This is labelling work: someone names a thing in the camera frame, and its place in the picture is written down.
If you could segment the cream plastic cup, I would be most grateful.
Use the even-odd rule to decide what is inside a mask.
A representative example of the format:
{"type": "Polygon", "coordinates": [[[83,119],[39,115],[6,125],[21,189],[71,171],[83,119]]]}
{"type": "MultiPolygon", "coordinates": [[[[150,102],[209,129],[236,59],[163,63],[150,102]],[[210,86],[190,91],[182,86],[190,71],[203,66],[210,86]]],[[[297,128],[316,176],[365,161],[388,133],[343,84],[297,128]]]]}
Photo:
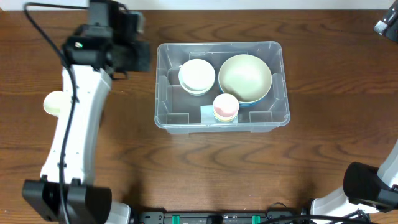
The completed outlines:
{"type": "Polygon", "coordinates": [[[52,116],[59,117],[62,110],[66,107],[68,96],[63,91],[53,91],[49,93],[43,102],[44,111],[52,116]]]}

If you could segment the white bowl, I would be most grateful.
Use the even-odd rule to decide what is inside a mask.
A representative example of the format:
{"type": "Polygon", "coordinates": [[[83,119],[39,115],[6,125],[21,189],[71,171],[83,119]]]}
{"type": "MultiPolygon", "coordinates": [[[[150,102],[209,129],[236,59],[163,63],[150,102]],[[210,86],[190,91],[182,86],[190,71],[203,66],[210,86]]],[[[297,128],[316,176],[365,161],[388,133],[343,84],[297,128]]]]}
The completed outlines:
{"type": "Polygon", "coordinates": [[[202,59],[192,59],[185,62],[178,72],[180,85],[185,85],[194,91],[205,90],[212,87],[215,82],[215,69],[202,59]]]}

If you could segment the blue plastic cup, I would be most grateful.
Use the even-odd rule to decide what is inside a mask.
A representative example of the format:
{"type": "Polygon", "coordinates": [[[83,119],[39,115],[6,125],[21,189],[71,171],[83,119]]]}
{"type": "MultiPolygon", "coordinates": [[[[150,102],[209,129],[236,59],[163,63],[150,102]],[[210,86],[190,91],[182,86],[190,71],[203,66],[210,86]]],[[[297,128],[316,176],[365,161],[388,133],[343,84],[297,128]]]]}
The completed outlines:
{"type": "Polygon", "coordinates": [[[231,119],[231,120],[220,120],[220,119],[216,119],[215,118],[215,121],[217,122],[217,123],[237,123],[238,122],[238,119],[237,118],[235,118],[235,119],[231,119]]]}

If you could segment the pink plastic cup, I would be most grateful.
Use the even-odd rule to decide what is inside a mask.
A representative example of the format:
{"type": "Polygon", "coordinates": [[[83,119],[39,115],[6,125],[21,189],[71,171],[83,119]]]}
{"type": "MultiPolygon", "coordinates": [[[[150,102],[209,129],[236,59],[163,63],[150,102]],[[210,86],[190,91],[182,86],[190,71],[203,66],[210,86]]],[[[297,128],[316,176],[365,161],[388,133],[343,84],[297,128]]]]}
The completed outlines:
{"type": "Polygon", "coordinates": [[[233,117],[239,111],[239,101],[231,94],[220,94],[213,101],[213,111],[220,117],[233,117]]]}

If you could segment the beige bowl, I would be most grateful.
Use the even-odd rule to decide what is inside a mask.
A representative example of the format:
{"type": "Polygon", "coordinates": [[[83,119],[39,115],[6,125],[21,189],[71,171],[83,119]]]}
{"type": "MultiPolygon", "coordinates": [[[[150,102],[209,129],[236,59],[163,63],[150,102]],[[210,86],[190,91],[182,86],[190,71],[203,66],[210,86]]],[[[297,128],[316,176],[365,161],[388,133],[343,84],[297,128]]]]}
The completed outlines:
{"type": "Polygon", "coordinates": [[[272,73],[258,57],[248,54],[227,59],[218,72],[218,84],[238,101],[253,102],[266,96],[272,86],[272,73]]]}

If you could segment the dark blue bowl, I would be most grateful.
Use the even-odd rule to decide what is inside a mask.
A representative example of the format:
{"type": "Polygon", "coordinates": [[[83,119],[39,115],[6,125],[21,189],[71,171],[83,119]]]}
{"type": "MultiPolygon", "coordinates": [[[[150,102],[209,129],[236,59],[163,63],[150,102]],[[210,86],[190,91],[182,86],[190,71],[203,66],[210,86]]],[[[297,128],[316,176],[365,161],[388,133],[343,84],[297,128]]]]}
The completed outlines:
{"type": "MultiPolygon", "coordinates": [[[[222,87],[221,87],[220,84],[218,84],[218,88],[219,88],[219,90],[220,90],[221,93],[225,93],[225,91],[222,89],[222,87]]],[[[264,99],[265,99],[265,96],[262,97],[261,99],[258,99],[258,100],[253,101],[253,102],[248,102],[248,103],[239,101],[239,105],[240,105],[240,107],[250,107],[250,106],[253,106],[253,105],[256,105],[256,104],[260,103],[260,102],[263,101],[264,99]]]]}

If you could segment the yellow bowl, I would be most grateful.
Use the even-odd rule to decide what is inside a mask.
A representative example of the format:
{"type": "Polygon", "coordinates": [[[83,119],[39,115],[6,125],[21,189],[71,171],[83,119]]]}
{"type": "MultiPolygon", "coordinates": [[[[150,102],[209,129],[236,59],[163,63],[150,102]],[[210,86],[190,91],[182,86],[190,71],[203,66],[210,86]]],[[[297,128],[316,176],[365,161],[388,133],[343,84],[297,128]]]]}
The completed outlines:
{"type": "Polygon", "coordinates": [[[211,87],[205,89],[205,90],[201,90],[201,91],[194,91],[194,90],[190,90],[188,89],[185,85],[181,85],[181,87],[189,94],[193,95],[193,96],[202,96],[204,94],[206,94],[207,92],[209,92],[211,90],[211,87]]]}

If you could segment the yellow plastic cup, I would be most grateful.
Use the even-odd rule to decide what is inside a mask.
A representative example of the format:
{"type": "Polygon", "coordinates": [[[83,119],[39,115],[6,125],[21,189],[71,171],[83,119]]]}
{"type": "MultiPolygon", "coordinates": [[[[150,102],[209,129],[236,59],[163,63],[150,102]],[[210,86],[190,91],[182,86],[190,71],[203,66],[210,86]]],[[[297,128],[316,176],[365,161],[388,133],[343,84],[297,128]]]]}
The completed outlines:
{"type": "Polygon", "coordinates": [[[213,114],[214,114],[214,117],[215,117],[216,119],[220,119],[220,120],[221,120],[221,119],[222,119],[222,120],[231,120],[231,119],[237,118],[237,116],[238,116],[237,113],[234,114],[234,115],[232,115],[232,116],[230,116],[230,117],[221,116],[221,115],[219,115],[219,114],[216,113],[216,112],[214,112],[213,114]]]}

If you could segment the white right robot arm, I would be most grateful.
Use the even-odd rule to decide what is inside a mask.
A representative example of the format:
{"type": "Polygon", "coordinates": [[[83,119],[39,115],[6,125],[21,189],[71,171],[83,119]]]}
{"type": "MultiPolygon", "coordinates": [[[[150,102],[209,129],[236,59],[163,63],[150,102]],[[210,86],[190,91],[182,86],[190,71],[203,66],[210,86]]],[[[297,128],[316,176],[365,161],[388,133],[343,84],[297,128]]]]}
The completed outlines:
{"type": "Polygon", "coordinates": [[[312,200],[300,223],[370,223],[370,214],[393,210],[397,210],[397,145],[379,167],[351,163],[343,185],[312,200]]]}

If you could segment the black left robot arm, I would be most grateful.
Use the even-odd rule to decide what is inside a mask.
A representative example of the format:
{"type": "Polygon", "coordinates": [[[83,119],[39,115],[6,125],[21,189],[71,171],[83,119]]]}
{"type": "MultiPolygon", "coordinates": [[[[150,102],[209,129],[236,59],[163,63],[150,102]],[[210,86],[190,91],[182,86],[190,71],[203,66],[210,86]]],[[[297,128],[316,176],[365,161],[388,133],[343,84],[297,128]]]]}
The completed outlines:
{"type": "Polygon", "coordinates": [[[150,46],[139,41],[144,17],[117,1],[90,1],[88,22],[54,49],[63,90],[55,135],[38,180],[24,200],[48,222],[137,223],[137,213],[94,185],[95,148],[115,73],[148,72],[150,46]]]}

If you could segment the clear plastic storage bin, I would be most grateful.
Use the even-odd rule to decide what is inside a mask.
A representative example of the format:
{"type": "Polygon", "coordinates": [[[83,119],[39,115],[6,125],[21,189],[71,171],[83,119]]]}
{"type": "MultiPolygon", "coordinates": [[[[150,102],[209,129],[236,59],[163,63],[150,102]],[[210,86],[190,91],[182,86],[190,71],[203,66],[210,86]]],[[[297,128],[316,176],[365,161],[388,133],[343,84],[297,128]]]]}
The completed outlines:
{"type": "Polygon", "coordinates": [[[289,101],[282,46],[276,41],[164,43],[157,49],[154,121],[170,134],[203,132],[266,133],[290,121],[289,101]],[[187,61],[202,59],[215,71],[230,57],[253,55],[263,60],[272,73],[272,86],[258,103],[239,107],[237,117],[221,122],[213,114],[213,101],[222,93],[218,83],[202,96],[183,89],[180,67],[187,61]]]}

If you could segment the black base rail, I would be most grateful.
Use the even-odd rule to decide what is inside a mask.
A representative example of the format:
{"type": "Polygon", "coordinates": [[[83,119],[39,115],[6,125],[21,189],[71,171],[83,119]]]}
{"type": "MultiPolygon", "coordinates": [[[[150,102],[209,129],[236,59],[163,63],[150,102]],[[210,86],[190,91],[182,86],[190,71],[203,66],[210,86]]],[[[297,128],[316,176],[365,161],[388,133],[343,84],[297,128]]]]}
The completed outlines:
{"type": "Polygon", "coordinates": [[[369,215],[353,212],[344,217],[313,218],[287,208],[262,213],[170,213],[143,212],[138,224],[259,224],[259,223],[370,223],[369,215]]]}

